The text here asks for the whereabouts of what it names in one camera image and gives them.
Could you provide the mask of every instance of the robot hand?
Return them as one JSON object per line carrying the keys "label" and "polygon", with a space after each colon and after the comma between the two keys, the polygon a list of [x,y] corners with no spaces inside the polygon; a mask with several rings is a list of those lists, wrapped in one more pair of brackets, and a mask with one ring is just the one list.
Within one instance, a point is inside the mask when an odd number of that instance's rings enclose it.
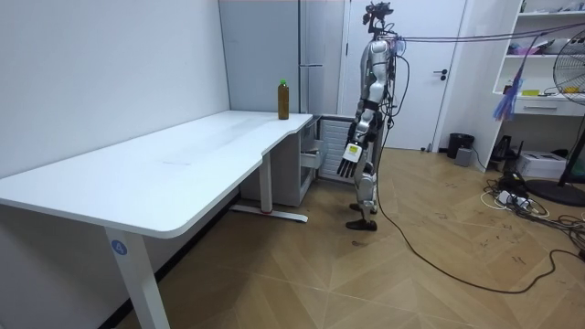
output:
{"label": "robot hand", "polygon": [[337,168],[337,174],[342,177],[353,177],[356,173],[357,163],[361,159],[364,149],[354,142],[349,142],[346,146],[346,151],[341,159],[341,164]]}

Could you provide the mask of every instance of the brown bottle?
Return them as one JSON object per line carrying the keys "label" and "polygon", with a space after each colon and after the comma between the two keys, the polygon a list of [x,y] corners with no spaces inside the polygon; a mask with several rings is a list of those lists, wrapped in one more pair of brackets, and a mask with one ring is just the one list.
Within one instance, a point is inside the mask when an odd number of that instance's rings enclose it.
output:
{"label": "brown bottle", "polygon": [[285,79],[282,79],[278,86],[278,118],[289,119],[289,86],[286,85]]}

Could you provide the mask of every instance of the robot camera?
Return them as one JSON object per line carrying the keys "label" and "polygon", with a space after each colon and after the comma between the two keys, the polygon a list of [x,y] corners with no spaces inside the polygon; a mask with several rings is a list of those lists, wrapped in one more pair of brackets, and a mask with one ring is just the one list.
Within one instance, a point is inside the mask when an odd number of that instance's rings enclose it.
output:
{"label": "robot camera", "polygon": [[394,9],[390,9],[390,2],[375,4],[372,2],[366,6],[366,13],[364,14],[363,23],[366,25],[373,18],[383,21],[385,16],[388,16],[394,12]]}

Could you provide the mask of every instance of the desk top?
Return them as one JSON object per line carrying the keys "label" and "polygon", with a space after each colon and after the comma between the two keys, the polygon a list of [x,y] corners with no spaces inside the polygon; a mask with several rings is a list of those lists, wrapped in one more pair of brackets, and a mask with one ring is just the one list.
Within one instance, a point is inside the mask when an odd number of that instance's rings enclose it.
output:
{"label": "desk top", "polygon": [[312,117],[224,111],[0,179],[0,204],[173,238]]}

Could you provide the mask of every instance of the purple object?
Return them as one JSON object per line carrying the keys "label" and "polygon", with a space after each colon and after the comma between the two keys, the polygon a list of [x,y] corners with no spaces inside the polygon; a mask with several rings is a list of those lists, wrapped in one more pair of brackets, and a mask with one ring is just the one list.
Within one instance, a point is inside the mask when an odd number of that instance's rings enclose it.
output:
{"label": "purple object", "polygon": [[539,50],[540,50],[539,47],[516,48],[516,49],[512,49],[510,55],[525,55],[526,53],[528,53],[528,55],[535,55]]}

